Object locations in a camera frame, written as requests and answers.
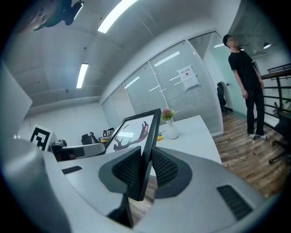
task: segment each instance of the black picture frame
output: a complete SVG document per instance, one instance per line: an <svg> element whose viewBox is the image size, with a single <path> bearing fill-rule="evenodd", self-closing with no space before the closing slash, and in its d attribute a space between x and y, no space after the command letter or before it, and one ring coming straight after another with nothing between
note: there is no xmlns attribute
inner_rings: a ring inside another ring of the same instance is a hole
<svg viewBox="0 0 291 233"><path fill-rule="evenodd" d="M128 190L128 197L136 200L136 201L142 201L145 197L146 193L146 186L149 181L150 172L151 172L151 166L152 166L152 158L151 158L151 149L152 147L156 146L156 140L159 133L159 126L160 126L160 119L161 119L161 109L155 109L152 111L147 111L141 114L137 114L134 116L130 116L127 118L124 118L122 123L115 129L114 133L112 134L111 138L108 140L108 142L105 144L105 152L108 148L108 146L111 144L112 140L115 138L117 133L120 131L120 129L123 127L125 122L135 120L142 117L147 117L153 115L153 120L151 122L150 130L147 135L145 148L141 155L141 163L140 163L140 169L139 173L134 179L132 185L129 187Z"/></svg>

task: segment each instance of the standing man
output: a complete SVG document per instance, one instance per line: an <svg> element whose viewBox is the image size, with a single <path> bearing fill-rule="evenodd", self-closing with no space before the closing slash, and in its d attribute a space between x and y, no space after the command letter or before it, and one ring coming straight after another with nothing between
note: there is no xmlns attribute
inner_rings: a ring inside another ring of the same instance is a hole
<svg viewBox="0 0 291 233"><path fill-rule="evenodd" d="M241 88L242 97L246 99L247 107L247 133L251 139L259 136L261 139L267 139L264 135L264 84L260 75L252 65L253 60L239 49L239 41L231 35L223 37L223 44L230 48L231 54L228 58L229 64L235 74L238 85ZM256 134L254 134L254 103L257 109Z"/></svg>

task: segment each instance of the black hair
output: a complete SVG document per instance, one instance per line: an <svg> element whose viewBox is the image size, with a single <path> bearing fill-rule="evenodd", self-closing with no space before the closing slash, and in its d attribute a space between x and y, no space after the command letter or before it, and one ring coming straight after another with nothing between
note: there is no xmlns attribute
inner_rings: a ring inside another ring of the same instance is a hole
<svg viewBox="0 0 291 233"><path fill-rule="evenodd" d="M229 34L227 34L227 35L225 35L225 36L223 37L222 42L223 42L223 44L224 44L226 47L228 47L228 46L226 45L226 43L227 43L228 38L230 38L230 37L231 37L231 35L229 35Z"/></svg>

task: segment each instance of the man's arm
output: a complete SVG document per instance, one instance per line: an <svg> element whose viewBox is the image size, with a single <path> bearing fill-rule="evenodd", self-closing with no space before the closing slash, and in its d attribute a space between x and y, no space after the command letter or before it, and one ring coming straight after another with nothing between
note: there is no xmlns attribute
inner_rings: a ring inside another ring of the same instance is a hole
<svg viewBox="0 0 291 233"><path fill-rule="evenodd" d="M261 76L259 75L258 71L256 71L256 69L255 69L255 72L256 72L256 76L258 77L259 82L261 84L261 88L264 89L264 83L263 83L263 80L262 80Z"/></svg>
<svg viewBox="0 0 291 233"><path fill-rule="evenodd" d="M244 88L244 85L242 84L241 82L241 78L240 76L238 75L238 72L237 70L232 70L233 73L235 74L235 77L236 77L236 81L238 83L238 85L240 86L241 88L241 93L242 93L242 97L244 97L246 100L248 99L248 93L246 92L245 88Z"/></svg>

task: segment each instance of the black t-shirt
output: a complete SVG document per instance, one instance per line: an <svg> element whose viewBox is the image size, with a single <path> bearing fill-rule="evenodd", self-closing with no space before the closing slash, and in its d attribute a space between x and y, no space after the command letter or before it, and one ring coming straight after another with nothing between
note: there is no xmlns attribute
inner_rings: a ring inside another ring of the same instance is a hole
<svg viewBox="0 0 291 233"><path fill-rule="evenodd" d="M232 70L237 70L241 82L246 90L260 87L258 77L252 65L252 59L246 52L240 50L238 53L231 53L228 62Z"/></svg>

